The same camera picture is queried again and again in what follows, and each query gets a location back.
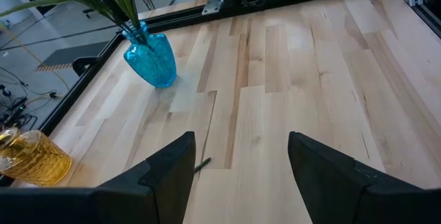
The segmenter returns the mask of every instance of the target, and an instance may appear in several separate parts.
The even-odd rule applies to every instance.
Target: vase
[[[123,35],[132,43],[124,54],[130,67],[154,87],[170,87],[176,78],[176,62],[167,37],[149,34],[144,21],[139,30],[132,28]]]

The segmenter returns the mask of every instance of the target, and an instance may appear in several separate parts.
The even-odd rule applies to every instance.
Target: blue glass vase
[[[167,88],[176,78],[176,62],[172,47],[164,34],[149,34],[147,24],[131,33],[123,31],[132,43],[124,53],[124,59],[144,80],[156,88]]]

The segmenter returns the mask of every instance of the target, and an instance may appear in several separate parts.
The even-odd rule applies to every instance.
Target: wooden table
[[[187,130],[187,223],[310,223],[287,155],[302,132],[423,188],[441,186],[441,41],[403,0],[317,0],[166,32],[158,90],[124,41],[51,138],[75,158],[59,186],[94,187]]]

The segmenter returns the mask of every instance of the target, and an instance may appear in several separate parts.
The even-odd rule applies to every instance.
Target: yellow glass
[[[40,131],[0,133],[0,173],[38,186],[57,184],[72,167],[62,149]]]

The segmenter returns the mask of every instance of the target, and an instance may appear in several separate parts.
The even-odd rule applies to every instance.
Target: green leaf
[[[72,0],[37,0],[37,1],[31,1],[29,3],[23,3],[19,6],[15,6],[13,8],[11,8],[10,10],[6,10],[5,12],[0,13],[0,17],[4,17],[8,14],[11,14],[13,12],[16,11],[20,11],[20,10],[26,10],[28,8],[32,8],[32,7],[39,7],[39,6],[49,6],[49,5],[56,5],[56,4],[60,4],[60,3],[65,3],[68,1],[72,1]]]

